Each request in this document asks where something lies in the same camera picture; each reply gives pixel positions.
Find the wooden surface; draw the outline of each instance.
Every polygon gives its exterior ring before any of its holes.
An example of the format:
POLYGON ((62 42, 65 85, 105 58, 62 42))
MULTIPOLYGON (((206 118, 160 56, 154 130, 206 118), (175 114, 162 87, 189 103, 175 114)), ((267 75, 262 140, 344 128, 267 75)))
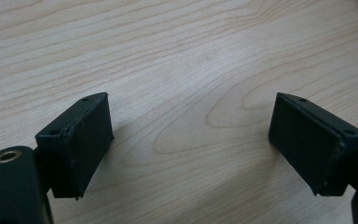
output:
POLYGON ((0 149, 100 91, 117 139, 56 223, 351 223, 268 130, 277 91, 358 127, 358 0, 0 1, 0 149))

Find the screw hole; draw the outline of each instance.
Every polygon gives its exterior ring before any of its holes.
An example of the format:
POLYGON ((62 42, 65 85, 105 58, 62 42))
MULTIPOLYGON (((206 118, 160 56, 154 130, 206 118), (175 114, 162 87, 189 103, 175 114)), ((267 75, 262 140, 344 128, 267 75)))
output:
POLYGON ((351 130, 344 130, 344 133, 355 134, 355 132, 354 132, 354 131, 351 131, 351 130))
POLYGON ((0 163, 5 163, 8 161, 14 161, 21 155, 21 152, 18 150, 7 151, 0 154, 0 163))
POLYGON ((60 130, 53 130, 53 131, 49 132, 49 134, 51 134, 51 135, 56 135, 58 133, 60 133, 60 130))

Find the wooden table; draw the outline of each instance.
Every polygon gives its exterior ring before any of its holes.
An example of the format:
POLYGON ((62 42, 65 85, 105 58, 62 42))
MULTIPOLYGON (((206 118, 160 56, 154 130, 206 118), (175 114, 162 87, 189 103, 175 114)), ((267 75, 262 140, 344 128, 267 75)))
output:
POLYGON ((268 131, 277 91, 358 127, 358 0, 0 1, 0 149, 100 91, 116 140, 56 223, 351 223, 268 131))

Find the wood grain pattern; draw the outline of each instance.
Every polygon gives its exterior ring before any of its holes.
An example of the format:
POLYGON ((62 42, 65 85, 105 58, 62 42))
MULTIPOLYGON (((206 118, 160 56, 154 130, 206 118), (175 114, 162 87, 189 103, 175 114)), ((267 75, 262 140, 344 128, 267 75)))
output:
POLYGON ((358 127, 358 0, 0 1, 0 149, 99 91, 117 139, 57 223, 351 223, 267 134, 277 91, 358 127))

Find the wood grain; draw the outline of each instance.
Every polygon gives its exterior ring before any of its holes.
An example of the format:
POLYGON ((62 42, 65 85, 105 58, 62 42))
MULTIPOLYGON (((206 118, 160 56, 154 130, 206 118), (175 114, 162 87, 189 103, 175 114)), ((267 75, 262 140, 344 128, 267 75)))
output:
POLYGON ((268 129, 277 91, 358 127, 358 0, 0 1, 0 149, 100 91, 117 139, 56 223, 351 223, 268 129))

